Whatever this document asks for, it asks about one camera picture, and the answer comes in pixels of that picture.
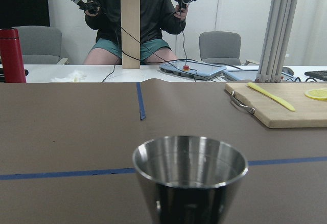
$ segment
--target metal cup rim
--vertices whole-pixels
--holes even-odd
[[[145,172],[143,172],[139,166],[137,165],[136,163],[136,160],[135,160],[135,157],[136,157],[136,154],[137,152],[139,151],[139,148],[141,146],[145,146],[149,143],[152,143],[154,141],[157,141],[157,140],[160,140],[160,139],[166,139],[166,138],[174,138],[174,137],[192,137],[192,138],[199,138],[199,139],[206,139],[206,140],[212,140],[212,141],[216,141],[218,143],[222,143],[224,144],[225,146],[228,146],[230,147],[231,149],[235,150],[236,152],[238,152],[241,157],[243,158],[244,160],[244,169],[242,170],[242,172],[240,174],[238,174],[236,177],[234,178],[231,178],[227,181],[224,181],[224,182],[219,182],[217,184],[213,184],[213,185],[206,185],[206,186],[201,186],[201,187],[183,187],[183,186],[176,186],[174,184],[171,184],[171,183],[167,183],[167,182],[163,182],[163,181],[159,181],[158,179],[155,179],[153,178],[152,176],[146,174]],[[136,169],[136,171],[141,174],[143,177],[147,178],[148,180],[151,180],[153,182],[156,182],[157,184],[160,184],[160,185],[164,185],[164,186],[167,186],[167,187],[172,187],[172,188],[180,188],[180,189],[213,189],[213,188],[220,188],[220,187],[223,187],[223,186],[227,186],[227,185],[230,185],[234,182],[237,182],[238,180],[240,180],[243,176],[246,175],[247,171],[248,171],[248,168],[249,168],[249,165],[248,165],[248,161],[247,159],[245,158],[244,154],[242,154],[239,150],[236,150],[233,146],[231,146],[230,144],[226,143],[226,142],[223,142],[223,141],[218,141],[218,140],[215,140],[215,139],[211,139],[211,138],[208,138],[208,137],[204,137],[204,136],[164,136],[164,137],[160,137],[160,138],[156,138],[156,139],[151,139],[151,140],[148,140],[144,143],[142,143],[141,145],[139,145],[133,152],[133,156],[132,156],[132,160],[133,160],[133,165]]]

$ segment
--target yellow plastic knife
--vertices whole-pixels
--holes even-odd
[[[278,102],[279,104],[283,105],[283,106],[286,107],[288,110],[295,111],[294,106],[291,105],[291,104],[290,104],[289,102],[287,102],[286,100],[282,99],[281,97],[278,97],[278,96],[276,96],[276,95],[273,95],[273,94],[269,93],[268,91],[264,90],[262,87],[259,87],[258,85],[256,85],[256,84],[253,83],[253,82],[248,82],[247,85],[248,85],[250,88],[252,88],[252,89],[254,89],[254,90],[256,90],[256,91],[258,91],[258,92],[260,92],[260,93],[262,93],[262,94],[264,94],[264,95],[266,95],[266,96],[268,96],[269,98],[271,98],[271,99],[273,99],[274,101]]]

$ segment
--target metal pole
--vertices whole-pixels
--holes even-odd
[[[280,82],[297,0],[271,0],[257,82]]]

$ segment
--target metal handle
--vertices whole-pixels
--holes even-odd
[[[234,102],[237,106],[239,106],[242,109],[245,109],[246,111],[248,111],[250,114],[254,114],[255,112],[255,108],[254,107],[249,107],[244,105],[243,103],[241,103],[238,99],[235,98],[236,93],[234,91],[231,92],[231,96],[230,99],[232,100],[232,102]]]

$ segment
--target computer mouse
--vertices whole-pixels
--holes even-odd
[[[294,76],[294,71],[289,67],[283,66],[282,72]]]

